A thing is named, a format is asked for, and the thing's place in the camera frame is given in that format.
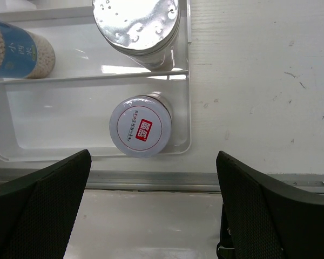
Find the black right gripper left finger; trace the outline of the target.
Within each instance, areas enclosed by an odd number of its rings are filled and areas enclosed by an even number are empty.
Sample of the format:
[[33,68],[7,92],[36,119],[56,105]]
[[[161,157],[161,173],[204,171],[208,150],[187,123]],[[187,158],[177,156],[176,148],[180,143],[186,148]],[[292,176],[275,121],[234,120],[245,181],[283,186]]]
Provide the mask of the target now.
[[63,258],[91,169],[82,150],[0,185],[0,258]]

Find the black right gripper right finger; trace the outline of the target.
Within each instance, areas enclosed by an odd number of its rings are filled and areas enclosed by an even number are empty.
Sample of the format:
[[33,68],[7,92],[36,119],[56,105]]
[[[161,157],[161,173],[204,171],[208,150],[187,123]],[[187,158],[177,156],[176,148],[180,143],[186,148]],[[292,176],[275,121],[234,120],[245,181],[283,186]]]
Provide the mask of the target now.
[[236,258],[324,258],[324,195],[288,185],[224,151],[216,168]]

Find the short spice jar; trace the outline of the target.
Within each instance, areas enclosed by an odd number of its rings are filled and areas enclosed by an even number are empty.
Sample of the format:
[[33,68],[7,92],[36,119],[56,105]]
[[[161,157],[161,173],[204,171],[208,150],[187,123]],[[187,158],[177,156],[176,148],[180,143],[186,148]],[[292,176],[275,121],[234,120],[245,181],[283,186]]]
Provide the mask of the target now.
[[109,132],[125,155],[149,158],[160,153],[172,134],[173,112],[160,92],[130,97],[113,110]]

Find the tall blue-label shaker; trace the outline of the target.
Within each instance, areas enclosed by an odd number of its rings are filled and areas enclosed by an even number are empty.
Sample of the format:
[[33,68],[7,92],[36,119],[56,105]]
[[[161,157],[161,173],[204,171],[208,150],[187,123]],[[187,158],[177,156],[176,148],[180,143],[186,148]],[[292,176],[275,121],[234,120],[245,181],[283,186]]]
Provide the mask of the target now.
[[115,50],[151,71],[173,67],[178,0],[96,0],[92,8],[98,30]]
[[0,78],[45,78],[55,63],[46,38],[0,21]]

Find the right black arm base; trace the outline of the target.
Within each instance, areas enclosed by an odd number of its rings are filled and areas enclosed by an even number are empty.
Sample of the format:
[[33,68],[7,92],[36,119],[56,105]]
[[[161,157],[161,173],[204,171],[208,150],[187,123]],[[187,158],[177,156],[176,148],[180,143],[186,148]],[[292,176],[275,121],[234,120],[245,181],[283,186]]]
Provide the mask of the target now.
[[221,211],[220,237],[216,255],[218,259],[236,258],[224,205],[222,205]]

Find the white plastic organizer tray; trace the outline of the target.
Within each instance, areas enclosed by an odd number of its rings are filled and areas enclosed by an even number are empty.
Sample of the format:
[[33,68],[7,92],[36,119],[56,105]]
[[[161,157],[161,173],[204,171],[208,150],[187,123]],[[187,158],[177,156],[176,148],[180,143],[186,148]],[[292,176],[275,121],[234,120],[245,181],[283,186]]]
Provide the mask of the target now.
[[93,157],[125,155],[110,137],[111,114],[122,101],[152,92],[160,92],[173,112],[171,138],[158,154],[188,150],[190,2],[179,1],[174,65],[156,71],[105,40],[93,17],[92,2],[72,8],[0,12],[1,22],[46,38],[56,55],[54,69],[45,79],[0,79],[1,160],[56,161],[83,149]]

